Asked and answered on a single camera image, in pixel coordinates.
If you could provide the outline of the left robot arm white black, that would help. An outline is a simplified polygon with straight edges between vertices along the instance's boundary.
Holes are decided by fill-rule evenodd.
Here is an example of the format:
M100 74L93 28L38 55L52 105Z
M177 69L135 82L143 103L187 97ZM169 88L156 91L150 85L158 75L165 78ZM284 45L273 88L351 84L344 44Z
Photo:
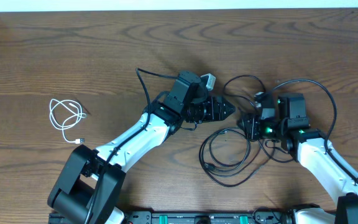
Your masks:
M236 108L222 96L202 103L167 96L153 100L140 120L116 139L90 149L78 146L69 156L47 199L70 223L122 223L116 207L127 171L151 149L175 134L183 122L223 121Z

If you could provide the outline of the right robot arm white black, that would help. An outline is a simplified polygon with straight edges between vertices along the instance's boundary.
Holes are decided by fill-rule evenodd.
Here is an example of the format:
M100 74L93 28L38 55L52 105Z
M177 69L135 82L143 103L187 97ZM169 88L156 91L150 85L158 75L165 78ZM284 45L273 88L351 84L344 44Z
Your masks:
M358 172L320 130L310 128L308 117L275 119L246 113L237 125L248 140L279 140L283 150L315 176L336 205L335 214L314 204L296 206L283 217L283 223L358 223Z

